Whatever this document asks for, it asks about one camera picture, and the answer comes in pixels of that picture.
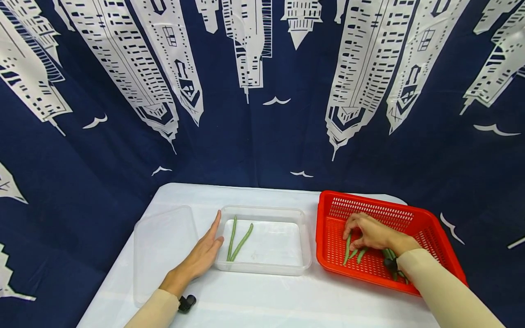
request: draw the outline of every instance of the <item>blue curtain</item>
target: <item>blue curtain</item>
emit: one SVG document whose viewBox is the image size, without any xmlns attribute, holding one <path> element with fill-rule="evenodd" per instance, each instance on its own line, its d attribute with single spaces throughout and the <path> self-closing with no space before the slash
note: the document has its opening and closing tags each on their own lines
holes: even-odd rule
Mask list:
<svg viewBox="0 0 525 328">
<path fill-rule="evenodd" d="M 74 326 L 168 182 L 394 195 L 524 322 L 524 1 L 0 0 L 0 25 L 6 327 Z"/>
</svg>

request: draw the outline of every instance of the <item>green bean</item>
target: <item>green bean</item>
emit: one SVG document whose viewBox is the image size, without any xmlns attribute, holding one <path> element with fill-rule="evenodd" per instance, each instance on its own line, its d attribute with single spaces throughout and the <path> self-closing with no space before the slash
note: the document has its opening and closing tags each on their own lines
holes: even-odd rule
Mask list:
<svg viewBox="0 0 525 328">
<path fill-rule="evenodd" d="M 235 249 L 235 251 L 232 254 L 232 258 L 230 259 L 231 262 L 233 262 L 235 260 L 235 257 L 237 256 L 237 253 L 239 253 L 240 248 L 244 245 L 244 242 L 246 241 L 246 239 L 248 239 L 248 237 L 250 237 L 251 231 L 253 229 L 254 229 L 254 224 L 250 223 L 250 228 L 248 229 L 248 232 L 244 235 L 243 239 L 237 245 L 237 248 Z"/>
<path fill-rule="evenodd" d="M 408 278 L 405 276 L 405 274 L 402 271 L 398 271 L 399 275 L 403 278 L 405 278 L 405 283 L 408 284 Z"/>
<path fill-rule="evenodd" d="M 350 241 L 352 239 L 352 229 L 350 229 L 350 233 L 348 234 L 348 238 L 346 239 L 346 250 L 344 251 L 344 262 L 343 266 L 347 265 L 348 257 L 350 256 Z"/>
<path fill-rule="evenodd" d="M 358 264 L 361 263 L 361 259 L 363 258 L 364 253 L 368 250 L 368 247 L 363 247 L 363 249 L 359 252 L 358 255 Z"/>
<path fill-rule="evenodd" d="M 235 238 L 235 227 L 236 226 L 237 226 L 237 216 L 234 216 L 232 236 L 230 237 L 230 246 L 228 247 L 228 257 L 226 258 L 226 261 L 230 261 L 230 259 L 232 258 L 233 239 Z"/>
<path fill-rule="evenodd" d="M 350 257 L 348 259 L 350 260 L 351 258 L 353 258 L 358 253 L 358 251 L 359 250 L 357 248 L 354 249 L 354 251 L 352 252 L 352 255 L 350 255 Z"/>
<path fill-rule="evenodd" d="M 383 256 L 385 257 L 385 259 L 390 260 L 390 253 L 389 253 L 389 251 L 387 251 L 386 248 L 385 248 L 385 249 L 382 249 L 382 250 L 381 250 L 381 253 L 383 253 Z"/>
<path fill-rule="evenodd" d="M 394 260 L 397 256 L 395 255 L 394 251 L 391 250 L 390 248 L 387 248 L 386 249 L 389 253 L 390 253 L 390 256 L 392 256 L 391 260 Z"/>
</svg>

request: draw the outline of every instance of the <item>table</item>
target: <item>table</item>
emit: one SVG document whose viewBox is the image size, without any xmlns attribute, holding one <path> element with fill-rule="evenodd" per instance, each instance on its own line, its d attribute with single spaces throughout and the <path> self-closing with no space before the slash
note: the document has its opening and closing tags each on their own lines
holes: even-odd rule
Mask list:
<svg viewBox="0 0 525 328">
<path fill-rule="evenodd" d="M 364 195 L 405 204 L 389 195 Z M 315 259 L 318 192 L 170 183 L 159 188 L 141 219 L 189 205 L 199 237 L 218 209 L 252 205 L 301 209 L 310 223 L 313 262 L 300 277 L 223 272 L 215 268 L 186 294 L 197 304 L 172 327 L 439 327 L 419 297 L 324 271 Z M 79 328 L 123 327 L 133 302 L 133 235 L 120 252 L 82 317 Z"/>
</svg>

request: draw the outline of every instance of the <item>beige arm sleeve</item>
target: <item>beige arm sleeve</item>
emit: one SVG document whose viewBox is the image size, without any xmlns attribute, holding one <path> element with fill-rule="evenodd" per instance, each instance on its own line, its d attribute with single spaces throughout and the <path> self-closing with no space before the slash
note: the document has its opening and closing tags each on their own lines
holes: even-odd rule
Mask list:
<svg viewBox="0 0 525 328">
<path fill-rule="evenodd" d="M 459 279 L 425 249 L 403 253 L 397 265 L 427 303 L 442 328 L 505 328 Z"/>
<path fill-rule="evenodd" d="M 124 328 L 167 328 L 178 310 L 177 296 L 157 289 Z"/>
</svg>

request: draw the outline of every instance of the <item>red mesh basket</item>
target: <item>red mesh basket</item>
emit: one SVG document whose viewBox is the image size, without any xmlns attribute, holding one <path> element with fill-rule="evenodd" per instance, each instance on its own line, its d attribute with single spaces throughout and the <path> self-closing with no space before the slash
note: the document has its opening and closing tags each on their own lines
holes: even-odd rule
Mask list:
<svg viewBox="0 0 525 328">
<path fill-rule="evenodd" d="M 317 261 L 330 272 L 371 282 L 405 293 L 419 295 L 412 284 L 398 281 L 383 265 L 383 254 L 379 250 L 369 249 L 357 264 L 357 256 L 343 266 L 346 241 L 342 239 L 344 224 L 352 213 L 365 212 L 385 225 L 414 237 L 448 271 L 465 285 L 467 281 L 448 238 L 437 218 L 427 210 L 384 202 L 332 191 L 324 191 L 319 197 L 317 209 Z M 352 232 L 352 241 L 361 233 Z"/>
</svg>

